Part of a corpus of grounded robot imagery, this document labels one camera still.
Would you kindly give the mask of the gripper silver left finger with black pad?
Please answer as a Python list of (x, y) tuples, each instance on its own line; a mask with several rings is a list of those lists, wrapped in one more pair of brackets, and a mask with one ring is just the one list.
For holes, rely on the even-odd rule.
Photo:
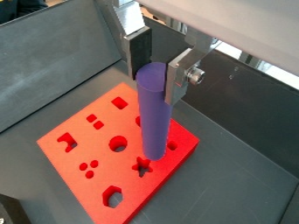
[(146, 25), (137, 0), (96, 0), (109, 29), (126, 59), (129, 76), (135, 79), (138, 70), (151, 62), (153, 30)]

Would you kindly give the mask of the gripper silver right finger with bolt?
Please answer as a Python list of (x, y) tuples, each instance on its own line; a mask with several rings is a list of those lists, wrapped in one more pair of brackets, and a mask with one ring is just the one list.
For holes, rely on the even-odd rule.
[(187, 48), (167, 65), (165, 101), (171, 106), (186, 95), (189, 85), (202, 83), (206, 72), (201, 62), (221, 44), (217, 38), (197, 29), (187, 30), (185, 40), (193, 48)]

